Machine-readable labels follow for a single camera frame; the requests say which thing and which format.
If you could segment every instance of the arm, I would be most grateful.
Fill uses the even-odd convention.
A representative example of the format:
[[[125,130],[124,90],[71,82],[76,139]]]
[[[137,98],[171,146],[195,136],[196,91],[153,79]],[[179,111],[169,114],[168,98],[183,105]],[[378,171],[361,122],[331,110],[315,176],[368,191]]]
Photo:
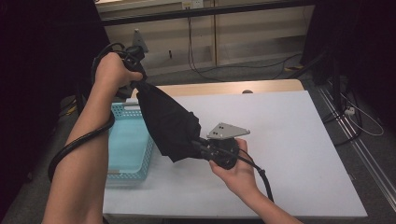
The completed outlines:
[[[102,127],[119,87],[142,75],[128,71],[120,57],[109,53],[100,62],[87,104],[66,144]],[[43,223],[102,223],[108,166],[108,133],[76,148],[57,166]]]
[[[236,139],[239,148],[248,152],[245,140]],[[248,159],[245,153],[240,156]],[[301,223],[295,217],[276,206],[265,197],[257,188],[253,167],[243,161],[238,161],[231,170],[224,170],[210,161],[210,167],[215,175],[220,177],[228,189],[238,196],[250,209],[252,209],[267,224],[272,223]]]

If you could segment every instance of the forearm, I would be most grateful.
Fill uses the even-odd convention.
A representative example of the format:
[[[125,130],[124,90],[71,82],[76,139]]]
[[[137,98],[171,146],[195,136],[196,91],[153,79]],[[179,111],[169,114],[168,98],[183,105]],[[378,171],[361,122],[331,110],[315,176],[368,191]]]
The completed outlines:
[[[93,86],[66,144],[102,127],[109,119],[115,90],[102,87]],[[55,170],[44,221],[101,222],[107,164],[108,133],[93,138],[67,155]]]
[[[258,190],[240,198],[250,209],[259,215],[266,224],[301,223],[295,217],[271,202]]]

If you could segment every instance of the power outlet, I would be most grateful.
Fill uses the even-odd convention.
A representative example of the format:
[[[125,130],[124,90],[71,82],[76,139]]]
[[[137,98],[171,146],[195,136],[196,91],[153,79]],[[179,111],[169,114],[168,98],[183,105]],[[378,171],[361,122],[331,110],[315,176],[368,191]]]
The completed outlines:
[[[204,0],[192,1],[192,8],[202,8],[202,7],[204,7]]]
[[[182,1],[181,2],[181,9],[186,10],[186,9],[193,9],[192,7],[192,1]]]

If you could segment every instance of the metal bracket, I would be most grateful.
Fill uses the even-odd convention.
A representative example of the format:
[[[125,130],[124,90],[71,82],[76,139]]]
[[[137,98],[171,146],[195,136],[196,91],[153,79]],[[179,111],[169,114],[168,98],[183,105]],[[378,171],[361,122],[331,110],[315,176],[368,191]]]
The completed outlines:
[[[224,140],[246,134],[250,134],[250,130],[239,128],[231,124],[219,123],[210,133],[206,135],[206,137],[209,139]]]

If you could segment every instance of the wall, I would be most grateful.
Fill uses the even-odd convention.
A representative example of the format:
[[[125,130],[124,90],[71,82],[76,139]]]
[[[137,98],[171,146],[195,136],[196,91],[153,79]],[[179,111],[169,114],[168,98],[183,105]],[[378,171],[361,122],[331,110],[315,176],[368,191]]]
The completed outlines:
[[[103,1],[96,4],[102,18],[181,10],[182,2]],[[224,7],[261,2],[266,1],[205,0],[204,5]],[[192,18],[191,43],[195,66],[282,58],[302,52],[312,11],[313,7],[293,7]],[[135,28],[140,30],[149,48],[143,61],[149,76],[190,69],[187,19],[108,26],[106,31],[110,42],[129,46]]]

